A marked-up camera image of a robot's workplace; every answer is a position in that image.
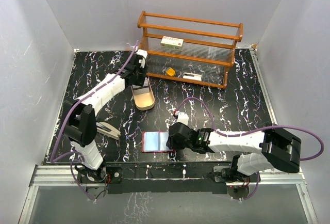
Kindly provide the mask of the beige oval card tray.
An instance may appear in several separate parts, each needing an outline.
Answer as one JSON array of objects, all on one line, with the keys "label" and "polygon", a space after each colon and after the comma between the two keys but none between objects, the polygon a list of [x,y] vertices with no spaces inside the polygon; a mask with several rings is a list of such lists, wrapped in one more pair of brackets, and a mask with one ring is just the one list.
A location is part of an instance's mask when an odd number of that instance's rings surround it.
[{"label": "beige oval card tray", "polygon": [[149,87],[132,85],[131,90],[138,110],[145,111],[154,107],[155,97],[151,85]]}]

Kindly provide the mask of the white red medicine box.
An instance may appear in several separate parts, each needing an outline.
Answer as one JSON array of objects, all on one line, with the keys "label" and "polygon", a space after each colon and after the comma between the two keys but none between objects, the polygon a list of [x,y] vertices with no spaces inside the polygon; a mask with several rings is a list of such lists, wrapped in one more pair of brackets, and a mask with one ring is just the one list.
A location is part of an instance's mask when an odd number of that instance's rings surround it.
[{"label": "white red medicine box", "polygon": [[173,49],[173,50],[181,50],[183,46],[184,40],[179,38],[173,38],[168,36],[163,36],[160,44],[162,47]]}]

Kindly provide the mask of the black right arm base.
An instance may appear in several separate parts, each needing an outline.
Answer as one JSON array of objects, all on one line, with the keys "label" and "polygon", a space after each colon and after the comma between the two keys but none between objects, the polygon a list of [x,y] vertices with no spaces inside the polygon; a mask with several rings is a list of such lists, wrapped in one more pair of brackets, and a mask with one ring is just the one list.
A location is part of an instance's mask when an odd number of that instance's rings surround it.
[{"label": "black right arm base", "polygon": [[232,163],[230,167],[222,168],[220,171],[215,171],[213,168],[212,171],[208,174],[208,178],[218,183],[242,183],[241,185],[230,185],[229,187],[233,190],[234,194],[237,194],[240,189],[247,190],[247,194],[243,193],[243,196],[230,196],[230,200],[236,200],[242,203],[248,199],[251,199],[258,190],[259,182],[260,182],[260,173],[254,172],[256,174],[256,185],[252,191],[249,192],[249,184],[250,184],[250,175],[245,175],[238,171],[238,160],[243,158],[243,155],[235,155],[233,157]]}]

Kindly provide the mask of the orange yellow small block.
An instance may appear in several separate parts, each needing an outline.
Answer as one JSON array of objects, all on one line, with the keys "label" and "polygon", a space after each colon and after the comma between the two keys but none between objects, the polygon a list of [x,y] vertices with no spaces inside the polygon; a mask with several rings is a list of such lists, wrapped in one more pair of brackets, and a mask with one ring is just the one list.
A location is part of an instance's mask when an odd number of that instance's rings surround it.
[{"label": "orange yellow small block", "polygon": [[170,76],[170,77],[173,77],[176,74],[175,70],[171,67],[167,68],[165,73],[166,73],[167,76]]}]

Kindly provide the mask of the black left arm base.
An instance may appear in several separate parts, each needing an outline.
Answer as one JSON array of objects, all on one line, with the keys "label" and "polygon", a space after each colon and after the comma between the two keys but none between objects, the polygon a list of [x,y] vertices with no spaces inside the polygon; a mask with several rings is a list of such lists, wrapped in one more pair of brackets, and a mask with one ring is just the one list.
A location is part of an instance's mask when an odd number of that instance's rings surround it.
[{"label": "black left arm base", "polygon": [[[98,202],[101,194],[109,191],[110,184],[119,184],[123,180],[123,170],[120,167],[106,167],[104,164],[101,164],[101,167],[97,170],[92,170],[85,166],[80,160],[74,159],[70,163],[70,172],[73,177],[74,182],[79,187],[80,190],[87,196],[88,200],[92,201],[94,204]],[[88,181],[92,183],[104,183],[105,188],[96,196],[92,196],[88,193],[86,187],[82,186],[81,181],[78,179],[78,176],[75,175],[75,172],[78,173],[81,177],[87,178]]]}]

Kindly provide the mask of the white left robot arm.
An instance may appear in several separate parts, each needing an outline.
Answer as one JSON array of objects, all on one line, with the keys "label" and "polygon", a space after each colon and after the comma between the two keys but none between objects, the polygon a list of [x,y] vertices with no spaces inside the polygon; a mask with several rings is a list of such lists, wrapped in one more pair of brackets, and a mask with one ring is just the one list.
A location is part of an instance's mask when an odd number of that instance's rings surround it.
[{"label": "white left robot arm", "polygon": [[148,66],[148,53],[137,50],[130,54],[130,60],[124,68],[113,69],[105,78],[77,101],[66,102],[67,114],[62,133],[67,137],[75,150],[83,157],[83,165],[89,168],[88,175],[95,182],[106,177],[106,169],[101,166],[101,156],[95,137],[97,135],[96,116],[99,111],[117,94],[129,86],[144,86]]}]

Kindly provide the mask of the beige grey stapler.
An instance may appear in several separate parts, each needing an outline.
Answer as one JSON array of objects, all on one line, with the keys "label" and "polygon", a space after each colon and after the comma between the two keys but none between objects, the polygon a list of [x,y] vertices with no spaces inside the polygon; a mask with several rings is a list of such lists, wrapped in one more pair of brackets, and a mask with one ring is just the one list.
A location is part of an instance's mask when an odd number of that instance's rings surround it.
[{"label": "beige grey stapler", "polygon": [[108,136],[115,140],[120,139],[121,132],[118,129],[116,129],[115,127],[113,127],[112,125],[110,125],[109,123],[97,122],[96,127],[97,127],[98,133]]}]

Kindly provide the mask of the red card holder wallet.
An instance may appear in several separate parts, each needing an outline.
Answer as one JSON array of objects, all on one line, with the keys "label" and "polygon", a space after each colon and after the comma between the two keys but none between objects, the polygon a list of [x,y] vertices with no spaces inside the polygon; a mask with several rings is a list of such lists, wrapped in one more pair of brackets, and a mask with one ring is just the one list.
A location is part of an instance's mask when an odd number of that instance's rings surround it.
[{"label": "red card holder wallet", "polygon": [[169,134],[167,131],[143,132],[142,153],[168,153],[173,152],[167,146]]}]

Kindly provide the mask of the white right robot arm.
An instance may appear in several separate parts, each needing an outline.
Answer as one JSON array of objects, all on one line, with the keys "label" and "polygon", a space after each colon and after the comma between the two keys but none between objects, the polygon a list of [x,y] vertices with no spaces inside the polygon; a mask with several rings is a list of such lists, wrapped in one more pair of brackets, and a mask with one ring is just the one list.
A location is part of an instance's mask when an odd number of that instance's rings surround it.
[{"label": "white right robot arm", "polygon": [[300,170],[301,140],[279,126],[268,126],[256,132],[225,132],[194,130],[177,122],[168,131],[167,147],[174,150],[188,148],[194,152],[238,152],[231,167],[222,170],[229,180],[242,181],[256,172],[275,168],[286,173]]}]

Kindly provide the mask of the orange wooden shelf rack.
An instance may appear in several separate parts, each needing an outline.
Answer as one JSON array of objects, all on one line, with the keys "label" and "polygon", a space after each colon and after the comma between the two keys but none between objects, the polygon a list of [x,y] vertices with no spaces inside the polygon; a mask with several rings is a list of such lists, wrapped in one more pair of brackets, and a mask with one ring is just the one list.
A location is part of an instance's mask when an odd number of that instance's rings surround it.
[{"label": "orange wooden shelf rack", "polygon": [[[148,76],[225,89],[234,66],[235,49],[243,38],[243,23],[226,23],[142,11],[140,49],[147,51]],[[182,49],[162,47],[163,36],[183,39]],[[175,76],[167,76],[167,68]],[[184,79],[185,72],[200,74],[202,81]]]}]

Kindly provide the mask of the white stapler on shelf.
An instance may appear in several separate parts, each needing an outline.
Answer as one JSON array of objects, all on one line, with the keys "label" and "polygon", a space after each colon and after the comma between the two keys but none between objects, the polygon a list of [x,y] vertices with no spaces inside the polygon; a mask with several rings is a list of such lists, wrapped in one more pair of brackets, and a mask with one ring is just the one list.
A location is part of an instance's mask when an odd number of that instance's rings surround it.
[{"label": "white stapler on shelf", "polygon": [[194,81],[200,81],[200,82],[202,81],[202,76],[200,74],[194,74],[194,73],[188,73],[188,72],[185,72],[183,74],[183,78],[194,80]]}]

